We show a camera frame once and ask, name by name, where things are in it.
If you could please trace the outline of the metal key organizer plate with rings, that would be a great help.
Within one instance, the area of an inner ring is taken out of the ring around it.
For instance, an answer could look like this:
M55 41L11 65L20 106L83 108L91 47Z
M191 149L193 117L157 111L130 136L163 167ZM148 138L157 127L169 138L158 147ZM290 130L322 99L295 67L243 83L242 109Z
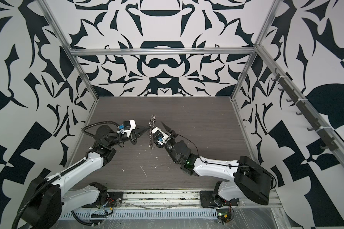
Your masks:
M148 132L149 135L149 148L151 150L154 150L154 140L153 140L153 130L156 127L156 115L152 115L150 121L149 121L149 127L150 130Z

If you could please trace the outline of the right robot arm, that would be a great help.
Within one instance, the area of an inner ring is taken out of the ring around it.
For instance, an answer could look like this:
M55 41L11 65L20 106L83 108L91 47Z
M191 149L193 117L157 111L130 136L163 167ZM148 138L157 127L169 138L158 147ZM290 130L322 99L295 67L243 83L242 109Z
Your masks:
M153 141L164 148L173 162L190 176L216 177L212 197L218 205L226 201L246 197L260 205L268 205L270 190L274 185L273 175L247 156L238 160L214 160L193 153L184 140L176 141L178 134L168 126L166 131L155 127Z

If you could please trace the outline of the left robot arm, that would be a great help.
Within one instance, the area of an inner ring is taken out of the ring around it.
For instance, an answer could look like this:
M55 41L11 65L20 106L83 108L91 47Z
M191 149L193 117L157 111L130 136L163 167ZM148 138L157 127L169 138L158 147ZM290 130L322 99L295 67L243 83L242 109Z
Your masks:
M35 178L29 185L12 228L18 227L22 219L35 229L49 229L68 212L85 205L106 203L107 188L93 182L83 189L71 188L92 172L106 166L116 154L114 146L125 142L137 144L137 139L150 131L151 126L138 127L134 120L121 125L113 121L102 121L88 125L82 133L94 139L94 144L85 157L56 173Z

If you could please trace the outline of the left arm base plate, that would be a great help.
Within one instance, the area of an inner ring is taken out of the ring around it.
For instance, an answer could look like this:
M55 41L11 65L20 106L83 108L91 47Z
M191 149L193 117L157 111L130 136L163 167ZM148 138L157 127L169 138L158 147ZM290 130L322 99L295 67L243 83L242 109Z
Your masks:
M103 207L118 207L122 204L123 192L112 191L107 193L102 193L100 195L100 203L97 205L102 205Z

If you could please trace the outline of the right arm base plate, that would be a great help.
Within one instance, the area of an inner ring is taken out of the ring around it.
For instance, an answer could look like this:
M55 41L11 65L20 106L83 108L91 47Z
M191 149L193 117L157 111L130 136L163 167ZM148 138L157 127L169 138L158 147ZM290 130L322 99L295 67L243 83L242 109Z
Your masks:
M217 194L214 194L214 191L200 191L199 196L201 207L207 209L221 208L225 206L238 206L239 203L238 198L234 198L230 201L224 200Z

